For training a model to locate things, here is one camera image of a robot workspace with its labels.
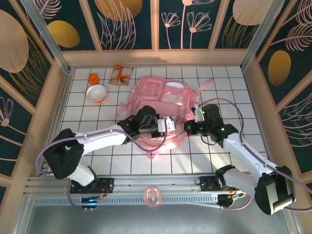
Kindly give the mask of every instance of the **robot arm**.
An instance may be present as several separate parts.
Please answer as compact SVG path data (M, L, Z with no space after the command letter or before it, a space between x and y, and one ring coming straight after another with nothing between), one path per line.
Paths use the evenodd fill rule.
M168 131L175 130L175 124L171 118L159 119L159 115L152 107L144 106L135 116L128 117L107 129L88 133L73 133L70 129L65 129L54 141L69 137L85 137L52 146L44 152L43 156L56 179L68 177L81 186L89 186L96 184L98 178L90 167L79 163L84 155L107 146L126 144L131 141L127 135L134 140L140 134L152 134L152 137L163 136L165 124Z
M188 135L210 136L212 141L232 153L253 175L242 173L234 166L227 165L216 171L216 180L219 181L221 187L231 186L244 191L252 196L259 208L268 215L295 202L293 182L265 165L270 165L292 176L289 168L286 166L279 168L253 149L246 141L241 142L238 130L230 124L223 123L217 105L204 106L202 114L204 115L203 121L195 119L184 123L184 130ZM265 165L251 155L243 144L263 160Z

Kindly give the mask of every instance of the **food package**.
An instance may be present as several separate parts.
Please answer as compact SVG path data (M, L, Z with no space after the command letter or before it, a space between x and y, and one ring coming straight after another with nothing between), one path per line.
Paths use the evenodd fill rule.
M116 65L113 67L111 78L109 79L109 84L114 85L129 85L130 76L133 71L133 67L124 67L121 65Z

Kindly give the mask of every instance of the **backpack pocket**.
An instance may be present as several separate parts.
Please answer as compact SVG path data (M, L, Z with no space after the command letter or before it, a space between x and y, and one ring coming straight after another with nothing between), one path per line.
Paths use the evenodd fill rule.
M186 90L183 84L170 81L164 86L161 100L182 106L185 103L185 93Z
M156 110L156 114L159 114L160 117L171 117L175 121L178 113L178 105L172 102L162 102L162 101L140 101L137 105L135 113L142 109L144 106L151 106Z
M159 79L146 79L141 88L140 98L145 100L159 101L164 87L163 81Z

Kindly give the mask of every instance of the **metal frame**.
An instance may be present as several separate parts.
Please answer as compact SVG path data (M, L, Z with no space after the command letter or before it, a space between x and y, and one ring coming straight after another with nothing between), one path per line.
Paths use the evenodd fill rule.
M248 79L245 79L245 82L246 82L247 87L249 87ZM253 96L253 94L251 92L249 92L249 90L248 90L248 93L249 93L249 95L251 97L253 108L255 109L256 116L259 116L258 109L257 109L257 104L254 101L254 96ZM264 132L264 130L263 130L263 127L262 127L262 124L261 124L261 120L259 120L259 119L256 119L256 120L257 120L258 126L260 128L261 137L262 137L262 139L264 141L265 149L266 149L266 151L268 153L268 159L270 161L274 162L274 160L271 157L272 152L269 149L269 147L267 147L268 139L266 137L264 137L264 134L262 134ZM302 226L301 226L298 214L296 212L291 212L291 211L285 210L285 209L283 209L281 212L283 212L283 216L284 216L284 219L285 219L285 225L287 226L287 229L288 229L289 233L290 234L303 234L303 229L302 229Z
M21 4L25 8L25 11L29 15L30 19L40 32L42 38L46 42L47 46L49 47L51 53L55 57L55 59L60 64L63 72L69 73L69 66L62 54L62 51L59 48L59 45L54 40L50 30L48 29L47 24L45 23L44 19L42 18L38 8L36 7L34 1L29 0L20 0Z
M247 52L241 64L242 71L246 71L246 69L248 68L262 41L269 32L271 26L273 25L274 20L278 15L277 12L282 9L284 2L285 0L272 1L267 13L264 15L262 22L260 23L256 33L253 36L252 41L248 46Z
M70 81L75 70L71 70L69 77L63 83L55 111L54 121L51 124L47 142L50 142L59 129L64 104L70 89ZM110 175L115 179L114 192L109 194L99 206L104 205L143 205L142 195L149 187L157 187L162 191L163 204L194 204L215 203L218 194L231 194L234 191L202 192L196 180L200 176L214 176L209 174L180 174L180 175ZM20 206L16 227L12 233L26 233L34 206L69 206L67 198L68 180L56 180L53 176L42 175L30 177L24 190L23 202ZM71 195L75 204L80 203L82 195ZM283 211L285 223L289 233L302 233L297 215Z
M75 74L75 70L70 70L70 72L64 77L63 81L62 81L62 85L61 85L61 91L58 95L58 104L56 105L56 107L53 110L54 113L54 117L53 117L53 121L50 125L48 134L47 134L47 138L46 141L44 143L44 145L49 144L54 138L55 136L58 134L58 130L61 124L61 118L62 118L62 113L64 113L64 109L65 109L65 104L67 101L67 97L71 88L71 83L72 80L74 78L74 74ZM44 162L44 159L41 158L39 161L39 164L42 166Z

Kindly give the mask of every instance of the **pink backpack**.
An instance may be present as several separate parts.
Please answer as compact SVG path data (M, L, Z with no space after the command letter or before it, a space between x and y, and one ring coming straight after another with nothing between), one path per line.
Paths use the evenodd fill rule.
M143 106L151 106L160 117L170 116L175 122L176 130L168 132L167 139L160 149L146 153L149 159L153 159L163 151L179 146L186 132L183 123L195 118L191 108L198 103L198 94L207 85L213 82L213 78L206 80L196 90L181 82L160 77L145 77L135 84L130 92L128 103L119 103L121 106L116 116L128 110L128 116L136 115ZM152 138L150 134L141 134L137 143L145 149L154 149L161 144L163 137Z

